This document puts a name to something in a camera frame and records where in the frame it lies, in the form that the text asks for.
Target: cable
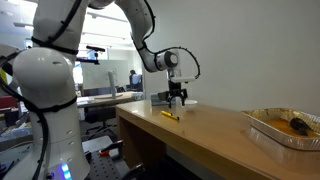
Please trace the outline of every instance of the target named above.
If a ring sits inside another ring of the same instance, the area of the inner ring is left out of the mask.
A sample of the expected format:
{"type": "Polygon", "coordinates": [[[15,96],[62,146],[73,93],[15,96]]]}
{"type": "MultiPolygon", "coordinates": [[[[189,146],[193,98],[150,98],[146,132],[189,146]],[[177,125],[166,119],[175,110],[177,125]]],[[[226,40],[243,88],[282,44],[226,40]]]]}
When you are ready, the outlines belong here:
{"type": "Polygon", "coordinates": [[[53,37],[49,36],[48,41],[46,41],[45,43],[52,44],[54,41],[56,41],[64,33],[64,31],[69,26],[71,20],[73,19],[74,15],[77,13],[79,6],[81,4],[81,1],[82,0],[77,0],[74,2],[67,18],[64,21],[61,21],[61,23],[62,23],[61,28],[58,30],[58,32],[53,37]]]}
{"type": "Polygon", "coordinates": [[[28,113],[26,112],[26,113],[24,113],[24,114],[22,114],[19,118],[18,118],[18,120],[19,119],[21,119],[21,118],[23,118],[25,115],[27,115],[28,113]]]}
{"type": "Polygon", "coordinates": [[[153,54],[155,57],[157,57],[158,54],[163,53],[163,52],[166,52],[166,51],[169,51],[169,50],[171,50],[171,49],[182,49],[182,50],[186,51],[186,52],[193,58],[194,62],[195,62],[196,65],[197,65],[198,73],[197,73],[197,75],[195,75],[195,79],[198,79],[199,76],[201,75],[201,73],[200,73],[200,65],[199,65],[199,63],[198,63],[197,58],[196,58],[196,57],[192,54],[192,52],[189,51],[187,48],[184,48],[184,47],[181,47],[181,46],[179,46],[179,47],[170,47],[170,48],[166,48],[166,49],[163,49],[163,50],[161,50],[161,51],[158,51],[158,52],[153,52],[153,51],[151,51],[151,50],[147,47],[147,43],[146,43],[145,41],[146,41],[146,39],[148,39],[148,38],[154,33],[154,29],[155,29],[155,16],[154,16],[153,11],[152,11],[152,9],[151,9],[151,6],[150,6],[149,3],[147,2],[147,0],[144,0],[144,2],[145,2],[145,4],[146,4],[146,6],[147,6],[147,8],[148,8],[148,10],[149,10],[150,16],[151,16],[152,29],[151,29],[150,33],[143,38],[142,44],[144,45],[144,47],[142,47],[142,49],[145,48],[149,53],[153,54]]]}
{"type": "Polygon", "coordinates": [[[8,129],[9,129],[9,127],[6,127],[6,128],[0,133],[0,137],[1,137],[1,135],[2,135],[4,132],[6,132],[8,129]]]}
{"type": "MultiPolygon", "coordinates": [[[[7,61],[13,59],[17,55],[18,55],[18,53],[12,53],[9,56],[7,56],[5,58],[6,61],[4,61],[0,64],[0,69],[2,69],[4,64],[7,63],[7,61]]],[[[14,98],[18,99],[19,101],[22,101],[27,107],[33,109],[35,111],[35,113],[37,114],[37,116],[39,117],[39,122],[41,123],[42,133],[43,133],[43,144],[42,144],[40,159],[38,160],[38,166],[37,166],[37,169],[36,169],[36,171],[33,175],[33,178],[32,178],[33,180],[38,180],[41,166],[42,166],[42,162],[43,162],[44,155],[46,153],[46,149],[47,149],[47,145],[48,145],[48,141],[49,141],[49,127],[48,127],[47,120],[46,120],[44,114],[41,112],[41,110],[35,104],[33,104],[31,101],[27,100],[26,98],[22,97],[19,93],[17,93],[13,89],[11,89],[10,86],[8,86],[6,84],[6,82],[4,82],[2,77],[0,77],[0,88],[3,91],[5,91],[7,94],[13,96],[14,98]]]]}

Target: metal tray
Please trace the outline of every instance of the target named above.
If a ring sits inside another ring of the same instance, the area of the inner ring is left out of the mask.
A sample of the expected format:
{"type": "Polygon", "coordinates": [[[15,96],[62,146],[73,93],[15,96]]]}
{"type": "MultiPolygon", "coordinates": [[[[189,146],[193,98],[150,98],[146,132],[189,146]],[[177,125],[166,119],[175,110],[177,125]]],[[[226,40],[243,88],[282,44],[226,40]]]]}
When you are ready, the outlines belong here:
{"type": "Polygon", "coordinates": [[[286,108],[258,109],[241,112],[249,117],[250,123],[254,128],[285,146],[304,151],[320,150],[320,137],[295,137],[266,124],[267,121],[277,118],[290,122],[292,118],[297,117],[306,122],[309,127],[320,136],[320,118],[317,116],[286,108]]]}

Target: desk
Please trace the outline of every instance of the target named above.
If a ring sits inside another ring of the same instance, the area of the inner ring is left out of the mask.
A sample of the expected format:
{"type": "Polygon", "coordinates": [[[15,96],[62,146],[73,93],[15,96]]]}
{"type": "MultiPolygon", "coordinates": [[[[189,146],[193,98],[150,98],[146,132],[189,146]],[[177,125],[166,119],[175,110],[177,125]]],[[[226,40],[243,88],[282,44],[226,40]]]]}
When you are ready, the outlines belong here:
{"type": "Polygon", "coordinates": [[[94,100],[90,101],[86,104],[79,104],[78,103],[78,108],[91,108],[91,107],[114,105],[114,104],[118,104],[118,103],[126,103],[126,102],[133,101],[132,92],[124,92],[124,93],[117,93],[117,94],[122,94],[122,95],[119,97],[116,97],[115,99],[101,98],[102,96],[105,96],[105,95],[88,96],[88,98],[91,98],[94,100]]]}
{"type": "Polygon", "coordinates": [[[240,112],[203,105],[184,112],[144,100],[117,105],[117,121],[129,167],[150,166],[168,145],[226,179],[320,179],[320,152],[284,147],[252,128],[240,112]]]}
{"type": "Polygon", "coordinates": [[[16,112],[16,111],[18,111],[18,108],[2,108],[0,109],[0,114],[16,112]]]}

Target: floor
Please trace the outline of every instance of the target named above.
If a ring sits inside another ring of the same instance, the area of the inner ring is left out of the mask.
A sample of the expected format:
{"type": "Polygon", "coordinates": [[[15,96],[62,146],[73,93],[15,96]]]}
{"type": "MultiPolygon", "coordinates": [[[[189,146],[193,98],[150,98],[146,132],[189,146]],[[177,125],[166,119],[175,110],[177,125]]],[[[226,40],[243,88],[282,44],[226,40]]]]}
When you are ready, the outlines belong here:
{"type": "MultiPolygon", "coordinates": [[[[99,132],[97,133],[94,138],[98,138],[98,137],[101,137],[101,136],[109,136],[110,139],[115,142],[117,141],[117,136],[116,136],[116,133],[117,133],[117,127],[116,127],[116,118],[114,119],[109,119],[107,121],[107,124],[108,125],[114,125],[114,127],[110,127],[109,129],[114,132],[114,133],[111,133],[110,131],[105,131],[105,132],[99,132]]],[[[89,128],[92,128],[92,127],[97,127],[97,126],[102,126],[102,123],[101,122],[97,122],[97,123],[92,123],[92,124],[89,124],[85,121],[80,121],[80,132],[81,132],[81,139],[82,139],[82,142],[83,141],[87,141],[88,138],[92,135],[92,134],[95,134],[95,131],[96,130],[92,130],[89,132],[89,135],[86,134],[86,131],[87,129],[89,128]]]]}

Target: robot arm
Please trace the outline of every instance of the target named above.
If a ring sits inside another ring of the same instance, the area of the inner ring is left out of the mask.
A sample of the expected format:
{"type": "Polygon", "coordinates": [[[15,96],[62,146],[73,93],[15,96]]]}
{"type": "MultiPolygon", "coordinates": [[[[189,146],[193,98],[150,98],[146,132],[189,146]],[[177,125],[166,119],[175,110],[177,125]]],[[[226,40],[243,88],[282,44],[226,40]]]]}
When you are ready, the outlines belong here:
{"type": "MultiPolygon", "coordinates": [[[[34,139],[32,152],[15,165],[5,180],[21,177],[44,179],[48,173],[55,173],[57,178],[61,173],[65,179],[69,176],[72,179],[84,179],[88,174],[90,167],[83,155],[79,133],[72,63],[76,60],[86,8],[103,9],[112,2],[39,0],[32,40],[34,47],[43,48],[31,48],[15,57],[18,50],[10,47],[6,50],[0,45],[0,68],[8,62],[13,64],[13,68],[7,65],[6,71],[10,73],[10,69],[13,70],[11,73],[17,79],[23,96],[10,89],[2,79],[0,85],[6,93],[28,105],[34,139]]],[[[154,15],[146,0],[116,0],[115,3],[122,8],[131,24],[132,39],[146,70],[168,70],[169,91],[163,93],[164,99],[170,102],[172,98],[180,97],[184,103],[187,91],[181,89],[181,83],[197,79],[200,75],[196,58],[182,47],[158,52],[148,49],[145,40],[153,33],[154,15]],[[198,67],[196,76],[180,77],[181,74],[177,73],[179,55],[173,50],[179,49],[188,52],[195,60],[198,67]]]]}
{"type": "Polygon", "coordinates": [[[155,28],[155,16],[148,2],[146,0],[116,0],[115,3],[123,10],[130,22],[132,30],[131,36],[145,69],[148,72],[167,70],[169,91],[159,93],[159,99],[168,101],[169,107],[171,107],[171,100],[175,97],[180,97],[182,105],[184,105],[188,94],[186,89],[181,89],[181,83],[194,81],[200,75],[200,66],[195,56],[186,48],[182,47],[171,47],[158,52],[152,52],[148,49],[147,43],[145,42],[145,40],[152,35],[155,28]],[[179,49],[188,52],[194,59],[198,68],[198,74],[196,76],[181,77],[179,69],[180,59],[177,51],[179,49]]]}

